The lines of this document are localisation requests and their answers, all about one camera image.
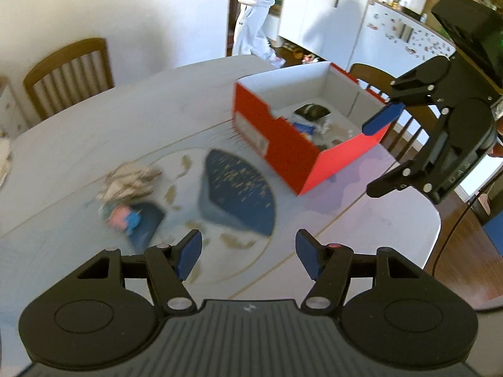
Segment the dark snack bag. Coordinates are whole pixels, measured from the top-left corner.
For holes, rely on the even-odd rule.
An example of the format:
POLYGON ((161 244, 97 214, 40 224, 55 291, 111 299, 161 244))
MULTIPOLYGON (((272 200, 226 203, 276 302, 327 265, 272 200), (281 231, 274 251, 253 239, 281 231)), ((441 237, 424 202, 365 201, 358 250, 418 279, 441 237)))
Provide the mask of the dark snack bag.
POLYGON ((324 107, 322 105, 308 103, 303 105, 302 107, 297 108, 294 113, 297 116, 303 117, 307 121, 315 122, 328 116, 331 111, 327 107, 324 107))

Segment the blue soda biscuit packet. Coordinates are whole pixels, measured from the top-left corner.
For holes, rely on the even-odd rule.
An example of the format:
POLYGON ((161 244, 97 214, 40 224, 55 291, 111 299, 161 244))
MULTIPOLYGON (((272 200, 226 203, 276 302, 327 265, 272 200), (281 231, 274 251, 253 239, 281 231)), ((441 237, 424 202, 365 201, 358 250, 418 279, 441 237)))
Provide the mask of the blue soda biscuit packet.
POLYGON ((293 122, 292 126, 301 134, 313 135, 315 133, 315 127, 306 123, 293 122))

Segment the bag of cotton swabs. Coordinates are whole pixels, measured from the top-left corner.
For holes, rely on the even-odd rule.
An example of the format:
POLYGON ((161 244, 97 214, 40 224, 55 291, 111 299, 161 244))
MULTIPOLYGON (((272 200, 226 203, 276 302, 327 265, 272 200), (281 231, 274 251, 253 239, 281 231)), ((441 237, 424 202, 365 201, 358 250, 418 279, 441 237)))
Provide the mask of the bag of cotton swabs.
POLYGON ((322 151, 333 148, 354 137, 353 129, 347 129, 337 123, 325 122, 315 137, 316 146, 322 151))

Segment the pink blue plush toy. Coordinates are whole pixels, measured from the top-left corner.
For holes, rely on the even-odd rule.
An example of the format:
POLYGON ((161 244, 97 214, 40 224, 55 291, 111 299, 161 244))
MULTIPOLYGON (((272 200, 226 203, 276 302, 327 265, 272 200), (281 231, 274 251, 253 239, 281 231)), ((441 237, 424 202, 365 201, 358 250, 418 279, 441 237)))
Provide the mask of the pink blue plush toy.
POLYGON ((141 214, 131 206, 120 204, 112 209, 107 223, 117 231, 131 233, 140 225, 141 214))

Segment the red cardboard shoe box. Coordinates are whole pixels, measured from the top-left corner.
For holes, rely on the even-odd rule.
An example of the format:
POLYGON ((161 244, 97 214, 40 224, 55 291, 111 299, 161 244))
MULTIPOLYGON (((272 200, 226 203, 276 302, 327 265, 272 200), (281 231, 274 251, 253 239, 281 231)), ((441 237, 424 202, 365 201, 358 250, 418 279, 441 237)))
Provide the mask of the red cardboard shoe box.
POLYGON ((233 123, 297 194, 309 192, 377 145, 387 128, 362 125, 384 105, 331 62, 262 72, 235 83, 233 123))

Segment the silver crumpled snack bag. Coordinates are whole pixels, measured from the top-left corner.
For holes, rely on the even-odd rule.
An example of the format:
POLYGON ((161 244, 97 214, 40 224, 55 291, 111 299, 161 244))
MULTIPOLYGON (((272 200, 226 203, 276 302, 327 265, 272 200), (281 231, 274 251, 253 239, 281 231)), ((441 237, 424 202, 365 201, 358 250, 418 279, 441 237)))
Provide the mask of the silver crumpled snack bag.
POLYGON ((145 197, 153 191, 153 181, 162 174, 156 167, 136 162, 120 164, 105 177, 96 199, 102 203, 145 197))

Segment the white shelving cabinet unit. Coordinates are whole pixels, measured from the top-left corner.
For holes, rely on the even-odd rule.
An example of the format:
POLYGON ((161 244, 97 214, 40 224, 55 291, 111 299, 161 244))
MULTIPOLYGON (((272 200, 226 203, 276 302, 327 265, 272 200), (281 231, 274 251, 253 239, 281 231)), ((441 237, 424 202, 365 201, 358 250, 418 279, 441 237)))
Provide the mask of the white shelving cabinet unit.
POLYGON ((438 1, 282 0, 279 35, 345 70, 362 63, 398 77, 433 56, 454 53, 431 14, 438 1))

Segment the person in white clothes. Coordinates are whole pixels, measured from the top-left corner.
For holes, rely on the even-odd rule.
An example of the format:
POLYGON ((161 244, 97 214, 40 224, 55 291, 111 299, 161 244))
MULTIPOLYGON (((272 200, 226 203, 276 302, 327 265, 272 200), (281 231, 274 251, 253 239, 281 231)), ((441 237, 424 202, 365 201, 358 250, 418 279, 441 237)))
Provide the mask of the person in white clothes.
POLYGON ((275 0, 237 1, 240 4, 240 13, 235 25, 232 56, 255 55, 275 68, 284 66, 285 60, 271 48, 263 32, 263 25, 275 0))

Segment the wooden chair behind table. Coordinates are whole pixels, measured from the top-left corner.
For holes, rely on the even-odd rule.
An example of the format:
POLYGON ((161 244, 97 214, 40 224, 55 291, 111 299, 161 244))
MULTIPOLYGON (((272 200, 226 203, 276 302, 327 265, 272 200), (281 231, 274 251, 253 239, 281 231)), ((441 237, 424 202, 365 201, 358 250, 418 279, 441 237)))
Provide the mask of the wooden chair behind table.
POLYGON ((91 37, 48 55, 25 76, 23 86, 40 120, 114 87, 108 42, 91 37))

